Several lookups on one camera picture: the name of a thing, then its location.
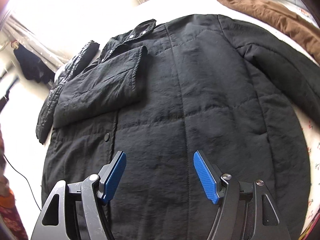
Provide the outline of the black padded coat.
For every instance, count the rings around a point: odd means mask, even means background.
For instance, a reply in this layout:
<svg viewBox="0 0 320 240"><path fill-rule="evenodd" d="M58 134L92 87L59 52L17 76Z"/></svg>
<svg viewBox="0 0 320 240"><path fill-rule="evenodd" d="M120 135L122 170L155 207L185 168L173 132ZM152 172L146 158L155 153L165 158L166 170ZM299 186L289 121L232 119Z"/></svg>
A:
<svg viewBox="0 0 320 240"><path fill-rule="evenodd" d="M319 122L319 67L265 29L223 15L143 22L63 88L42 199L123 151L105 208L114 237L206 239L217 207L193 166L202 150L240 181L264 180L298 239L310 161L294 106Z"/></svg>

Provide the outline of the beige curtain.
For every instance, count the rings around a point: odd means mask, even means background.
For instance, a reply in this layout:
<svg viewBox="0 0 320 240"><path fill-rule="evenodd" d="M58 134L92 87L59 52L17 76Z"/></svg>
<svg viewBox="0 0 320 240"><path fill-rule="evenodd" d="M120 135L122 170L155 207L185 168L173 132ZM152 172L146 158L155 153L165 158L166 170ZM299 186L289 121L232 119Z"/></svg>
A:
<svg viewBox="0 0 320 240"><path fill-rule="evenodd" d="M53 72L66 64L72 57L68 53L53 48L41 41L16 18L9 16L2 28L10 41L17 41L25 49L38 56Z"/></svg>

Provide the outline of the dark clothes hanging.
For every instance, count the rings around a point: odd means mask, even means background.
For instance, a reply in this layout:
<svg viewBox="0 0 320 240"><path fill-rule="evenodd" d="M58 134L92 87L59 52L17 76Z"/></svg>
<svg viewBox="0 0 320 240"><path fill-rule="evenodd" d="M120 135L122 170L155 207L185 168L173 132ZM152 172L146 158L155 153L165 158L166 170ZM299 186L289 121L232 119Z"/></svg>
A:
<svg viewBox="0 0 320 240"><path fill-rule="evenodd" d="M13 53L20 64L20 68L27 80L48 84L54 81L54 72L34 53L27 50L19 42L11 43Z"/></svg>

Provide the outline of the cherry print bed sheet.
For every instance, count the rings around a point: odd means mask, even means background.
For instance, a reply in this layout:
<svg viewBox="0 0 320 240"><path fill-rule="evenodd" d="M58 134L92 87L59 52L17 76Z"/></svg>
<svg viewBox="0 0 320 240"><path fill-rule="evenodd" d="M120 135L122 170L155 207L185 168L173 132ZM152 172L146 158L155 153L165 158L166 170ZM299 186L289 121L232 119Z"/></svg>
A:
<svg viewBox="0 0 320 240"><path fill-rule="evenodd" d="M308 209L299 239L306 239L319 220L319 127L298 107L293 107L302 128L310 160Z"/></svg>

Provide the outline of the brown garment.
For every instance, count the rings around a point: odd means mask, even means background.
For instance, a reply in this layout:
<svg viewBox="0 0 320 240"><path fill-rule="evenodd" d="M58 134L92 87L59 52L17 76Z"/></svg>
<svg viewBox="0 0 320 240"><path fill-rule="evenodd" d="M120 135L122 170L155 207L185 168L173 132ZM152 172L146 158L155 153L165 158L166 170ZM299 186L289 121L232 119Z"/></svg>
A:
<svg viewBox="0 0 320 240"><path fill-rule="evenodd" d="M271 0L217 0L229 9L260 20L299 44L319 62L319 28Z"/></svg>

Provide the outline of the black quilted puffer jacket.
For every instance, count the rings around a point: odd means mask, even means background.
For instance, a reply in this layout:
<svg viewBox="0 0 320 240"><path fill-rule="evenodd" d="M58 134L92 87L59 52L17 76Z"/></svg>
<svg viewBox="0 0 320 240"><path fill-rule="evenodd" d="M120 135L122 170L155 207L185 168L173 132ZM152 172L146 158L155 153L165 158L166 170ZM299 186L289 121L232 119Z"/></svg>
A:
<svg viewBox="0 0 320 240"><path fill-rule="evenodd" d="M44 144L47 141L49 132L53 126L55 108L65 85L90 64L97 54L99 47L100 44L97 42L87 42L74 57L59 69L62 72L60 72L54 81L39 112L36 125L36 137L39 143Z"/></svg>

